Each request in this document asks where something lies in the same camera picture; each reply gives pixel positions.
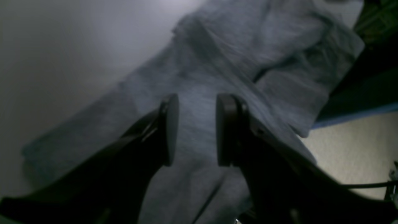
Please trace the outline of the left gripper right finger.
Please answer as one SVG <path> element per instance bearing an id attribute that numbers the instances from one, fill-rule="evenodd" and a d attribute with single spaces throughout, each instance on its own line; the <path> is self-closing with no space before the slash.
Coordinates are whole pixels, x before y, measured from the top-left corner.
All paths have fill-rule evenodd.
<path id="1" fill-rule="evenodd" d="M 216 99 L 218 164 L 239 167 L 260 224 L 391 224 L 397 203 L 362 197 L 278 140 L 242 98 Z"/>

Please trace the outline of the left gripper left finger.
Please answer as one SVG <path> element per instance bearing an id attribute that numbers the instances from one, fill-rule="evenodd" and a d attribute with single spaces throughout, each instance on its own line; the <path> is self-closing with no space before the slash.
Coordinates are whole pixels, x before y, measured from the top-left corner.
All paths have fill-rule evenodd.
<path id="1" fill-rule="evenodd" d="M 152 177 L 174 159 L 177 94 L 119 139 L 30 195 L 1 200 L 1 215 L 22 224 L 136 224 Z"/>

